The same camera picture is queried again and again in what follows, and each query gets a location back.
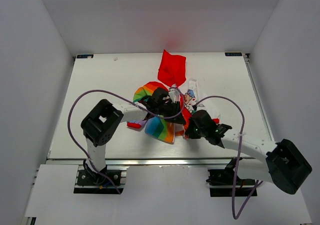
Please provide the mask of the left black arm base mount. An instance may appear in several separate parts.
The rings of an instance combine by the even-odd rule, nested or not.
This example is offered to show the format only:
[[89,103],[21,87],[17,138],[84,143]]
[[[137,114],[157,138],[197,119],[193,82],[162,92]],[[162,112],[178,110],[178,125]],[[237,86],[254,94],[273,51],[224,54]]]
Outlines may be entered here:
[[126,183],[127,169],[121,167],[107,166],[101,171],[107,177],[101,176],[83,161],[78,167],[74,183],[74,194],[99,194],[120,195]]

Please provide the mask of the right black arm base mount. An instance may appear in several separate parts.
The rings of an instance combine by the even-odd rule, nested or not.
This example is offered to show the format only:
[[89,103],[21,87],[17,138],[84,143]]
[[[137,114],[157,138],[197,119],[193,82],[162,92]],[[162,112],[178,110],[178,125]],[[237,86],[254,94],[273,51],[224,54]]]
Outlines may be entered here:
[[[232,197],[234,169],[236,166],[236,157],[228,159],[206,159],[208,178],[206,183],[209,185],[210,196],[212,198]],[[254,179],[242,179],[236,177],[235,197],[247,197],[251,191],[252,196],[256,197],[257,189]]]

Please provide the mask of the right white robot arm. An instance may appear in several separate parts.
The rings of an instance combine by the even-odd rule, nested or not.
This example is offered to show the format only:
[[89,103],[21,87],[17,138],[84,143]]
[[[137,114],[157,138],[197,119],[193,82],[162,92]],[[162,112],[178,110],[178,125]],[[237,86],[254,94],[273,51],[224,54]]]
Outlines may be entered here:
[[226,166],[226,180],[236,185],[244,179],[273,183],[283,192],[294,195],[312,172],[312,167],[288,140],[262,140],[241,134],[227,124],[217,124],[205,110],[196,111],[185,132],[189,139],[205,138],[211,145],[240,150],[249,159],[233,160]]

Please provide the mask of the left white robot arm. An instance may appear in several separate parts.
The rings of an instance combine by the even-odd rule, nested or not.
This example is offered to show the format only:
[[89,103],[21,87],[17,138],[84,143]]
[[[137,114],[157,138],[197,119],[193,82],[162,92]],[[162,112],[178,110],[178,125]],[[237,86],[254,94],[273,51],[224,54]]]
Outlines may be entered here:
[[81,122],[81,128],[87,141],[88,178],[99,185],[106,178],[106,144],[111,140],[119,124],[127,122],[144,122],[153,118],[169,123],[185,125],[182,112],[184,95],[176,87],[169,90],[158,87],[152,95],[146,95],[133,102],[121,96],[122,104],[112,104],[102,99]]

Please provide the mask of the red rainbow kids jacket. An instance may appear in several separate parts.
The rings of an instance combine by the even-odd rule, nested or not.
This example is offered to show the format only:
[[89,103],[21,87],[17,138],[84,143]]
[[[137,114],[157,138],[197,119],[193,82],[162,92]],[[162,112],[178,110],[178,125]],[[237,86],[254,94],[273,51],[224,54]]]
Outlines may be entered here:
[[133,102],[139,102],[146,95],[152,95],[156,88],[169,90],[177,87],[184,95],[184,102],[180,103],[180,112],[186,124],[176,124],[165,119],[153,117],[147,120],[128,121],[129,128],[140,130],[144,128],[147,135],[162,142],[173,144],[175,137],[184,136],[189,126],[190,117],[196,112],[194,105],[205,97],[198,81],[192,77],[186,78],[186,57],[172,55],[166,50],[162,53],[161,63],[157,74],[158,81],[150,81],[138,88],[133,96]]

